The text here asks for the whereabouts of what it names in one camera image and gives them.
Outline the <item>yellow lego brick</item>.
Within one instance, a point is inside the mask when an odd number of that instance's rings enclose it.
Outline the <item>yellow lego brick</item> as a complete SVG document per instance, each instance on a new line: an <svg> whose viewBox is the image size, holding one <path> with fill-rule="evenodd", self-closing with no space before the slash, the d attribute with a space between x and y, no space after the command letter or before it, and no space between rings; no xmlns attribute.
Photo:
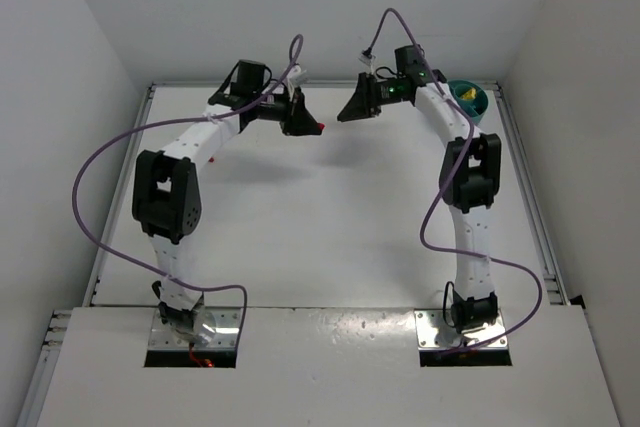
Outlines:
<svg viewBox="0 0 640 427"><path fill-rule="evenodd" d="M467 92L465 92L461 98L463 100L474 100L476 98L476 90L474 88L469 89Z"/></svg>

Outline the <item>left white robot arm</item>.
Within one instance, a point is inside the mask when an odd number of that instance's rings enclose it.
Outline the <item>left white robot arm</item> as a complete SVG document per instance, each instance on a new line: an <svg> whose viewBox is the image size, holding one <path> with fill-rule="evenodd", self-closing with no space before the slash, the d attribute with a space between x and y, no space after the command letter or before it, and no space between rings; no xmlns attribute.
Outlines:
<svg viewBox="0 0 640 427"><path fill-rule="evenodd" d="M267 70L259 62L239 61L208 99L203 122L136 159L132 215L149 237L163 275L152 286L160 319L191 345L203 346L215 333L203 294L189 287L196 263L189 237L203 215L200 171L254 120L276 122L287 136L318 136L323 131L305 107L304 70L294 65L282 92L265 95Z"/></svg>

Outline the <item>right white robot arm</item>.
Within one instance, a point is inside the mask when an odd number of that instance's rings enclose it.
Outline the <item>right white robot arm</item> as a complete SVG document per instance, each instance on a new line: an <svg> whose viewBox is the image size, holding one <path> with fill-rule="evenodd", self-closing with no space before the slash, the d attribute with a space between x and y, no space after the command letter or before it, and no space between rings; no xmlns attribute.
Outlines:
<svg viewBox="0 0 640 427"><path fill-rule="evenodd" d="M409 102L428 120L444 146L439 200L452 217L456 254L448 325L462 333L495 322L498 299L491 279L488 220L500 187L502 144L485 134L462 109L450 82L430 71L413 46L397 49L396 76L358 74L354 94L337 115L340 122L374 118L386 105Z"/></svg>

